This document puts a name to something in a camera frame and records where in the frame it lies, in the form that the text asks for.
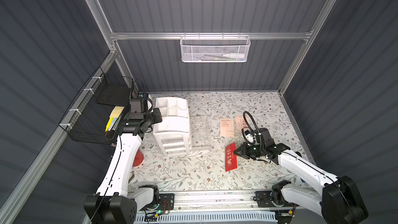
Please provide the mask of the clear plastic drawer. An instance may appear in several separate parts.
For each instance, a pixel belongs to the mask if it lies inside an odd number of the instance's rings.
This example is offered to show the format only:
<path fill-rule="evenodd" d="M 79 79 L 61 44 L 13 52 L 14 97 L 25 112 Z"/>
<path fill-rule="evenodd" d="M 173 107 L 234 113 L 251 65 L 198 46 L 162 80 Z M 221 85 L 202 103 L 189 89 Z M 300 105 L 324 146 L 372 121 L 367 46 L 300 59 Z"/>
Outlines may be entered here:
<path fill-rule="evenodd" d="M 202 154 L 211 151 L 210 126 L 207 116 L 190 116 L 191 150 Z"/>

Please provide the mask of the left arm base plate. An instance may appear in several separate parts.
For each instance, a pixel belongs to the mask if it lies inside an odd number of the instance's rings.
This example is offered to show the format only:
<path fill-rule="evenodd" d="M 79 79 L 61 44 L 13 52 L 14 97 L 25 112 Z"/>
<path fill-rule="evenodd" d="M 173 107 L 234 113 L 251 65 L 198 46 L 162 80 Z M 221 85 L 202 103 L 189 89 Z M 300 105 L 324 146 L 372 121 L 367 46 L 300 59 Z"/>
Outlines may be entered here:
<path fill-rule="evenodd" d="M 171 211 L 174 209 L 175 194 L 160 193 L 159 203 L 157 204 L 157 211 Z"/>

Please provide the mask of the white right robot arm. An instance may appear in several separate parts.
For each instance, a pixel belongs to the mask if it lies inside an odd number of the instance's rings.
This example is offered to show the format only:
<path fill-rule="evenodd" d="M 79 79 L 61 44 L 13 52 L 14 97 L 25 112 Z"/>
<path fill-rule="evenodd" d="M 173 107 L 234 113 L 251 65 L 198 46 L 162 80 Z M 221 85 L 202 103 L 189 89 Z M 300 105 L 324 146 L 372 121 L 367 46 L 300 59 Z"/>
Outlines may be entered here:
<path fill-rule="evenodd" d="M 246 160 L 273 162 L 297 175 L 310 189 L 282 180 L 272 186 L 268 199 L 276 207 L 302 206 L 328 224 L 359 224 L 369 217 L 355 182 L 338 177 L 303 159 L 283 143 L 276 144 L 266 128 L 241 130 L 245 140 L 234 154 Z"/>

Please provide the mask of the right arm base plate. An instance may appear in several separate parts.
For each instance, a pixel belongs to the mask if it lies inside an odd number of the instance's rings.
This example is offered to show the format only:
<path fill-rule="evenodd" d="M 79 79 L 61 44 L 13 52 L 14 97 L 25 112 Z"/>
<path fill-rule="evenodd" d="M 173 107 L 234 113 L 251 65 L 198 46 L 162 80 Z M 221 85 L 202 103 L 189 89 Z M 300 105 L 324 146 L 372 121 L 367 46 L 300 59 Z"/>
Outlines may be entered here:
<path fill-rule="evenodd" d="M 272 190 L 256 191 L 252 198 L 260 208 L 264 207 L 290 207 L 294 208 L 293 204 L 286 201 L 281 193 Z"/>

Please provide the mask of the beige good luck postcard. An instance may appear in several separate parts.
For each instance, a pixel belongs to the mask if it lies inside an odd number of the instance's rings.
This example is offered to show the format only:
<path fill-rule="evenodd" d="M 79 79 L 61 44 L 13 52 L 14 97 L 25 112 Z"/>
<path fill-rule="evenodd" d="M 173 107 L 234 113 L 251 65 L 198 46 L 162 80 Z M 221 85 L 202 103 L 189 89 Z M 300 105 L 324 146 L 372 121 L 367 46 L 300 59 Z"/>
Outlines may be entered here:
<path fill-rule="evenodd" d="M 234 120 L 230 118 L 220 119 L 220 136 L 224 138 L 235 137 Z"/>

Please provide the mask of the red chinese text postcard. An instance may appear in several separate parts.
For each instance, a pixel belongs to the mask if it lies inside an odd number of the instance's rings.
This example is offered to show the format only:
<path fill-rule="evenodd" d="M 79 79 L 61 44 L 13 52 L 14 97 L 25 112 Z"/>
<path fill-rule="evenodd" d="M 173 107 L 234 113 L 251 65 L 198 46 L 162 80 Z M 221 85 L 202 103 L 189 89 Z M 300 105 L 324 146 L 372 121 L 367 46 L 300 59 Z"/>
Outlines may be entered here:
<path fill-rule="evenodd" d="M 237 169 L 236 143 L 232 143 L 225 148 L 225 169 L 226 172 Z"/>

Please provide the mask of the white desk drawer organizer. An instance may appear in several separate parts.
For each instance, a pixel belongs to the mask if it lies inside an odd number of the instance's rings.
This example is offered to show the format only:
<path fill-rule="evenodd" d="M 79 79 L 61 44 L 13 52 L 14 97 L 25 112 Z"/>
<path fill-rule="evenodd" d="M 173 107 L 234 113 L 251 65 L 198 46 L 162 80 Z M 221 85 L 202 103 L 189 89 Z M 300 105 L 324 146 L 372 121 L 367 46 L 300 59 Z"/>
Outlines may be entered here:
<path fill-rule="evenodd" d="M 162 121 L 153 125 L 153 134 L 166 157 L 191 153 L 191 128 L 188 101 L 179 97 L 159 97 L 155 106 Z"/>

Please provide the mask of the pink postcards stack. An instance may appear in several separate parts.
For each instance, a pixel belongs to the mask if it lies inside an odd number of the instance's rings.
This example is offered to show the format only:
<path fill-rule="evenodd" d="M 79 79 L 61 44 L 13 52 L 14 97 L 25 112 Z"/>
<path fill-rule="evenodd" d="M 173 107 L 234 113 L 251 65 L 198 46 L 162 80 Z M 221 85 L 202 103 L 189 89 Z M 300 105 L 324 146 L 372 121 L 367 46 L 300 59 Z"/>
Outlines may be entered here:
<path fill-rule="evenodd" d="M 235 116 L 235 125 L 237 132 L 240 132 L 242 129 L 247 128 L 247 123 L 244 120 L 243 116 Z"/>

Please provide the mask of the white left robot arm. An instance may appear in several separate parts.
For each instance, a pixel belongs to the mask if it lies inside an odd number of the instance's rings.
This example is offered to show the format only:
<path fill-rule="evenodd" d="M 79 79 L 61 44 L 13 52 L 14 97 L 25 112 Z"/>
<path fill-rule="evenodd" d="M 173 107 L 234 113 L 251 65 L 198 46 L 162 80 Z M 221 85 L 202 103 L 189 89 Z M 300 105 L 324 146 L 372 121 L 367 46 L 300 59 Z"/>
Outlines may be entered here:
<path fill-rule="evenodd" d="M 128 192 L 128 185 L 145 133 L 161 122 L 162 115 L 148 94 L 131 99 L 124 108 L 112 128 L 117 143 L 108 171 L 95 195 L 84 202 L 89 224 L 132 224 L 138 211 L 159 205 L 157 186 L 144 185 Z"/>

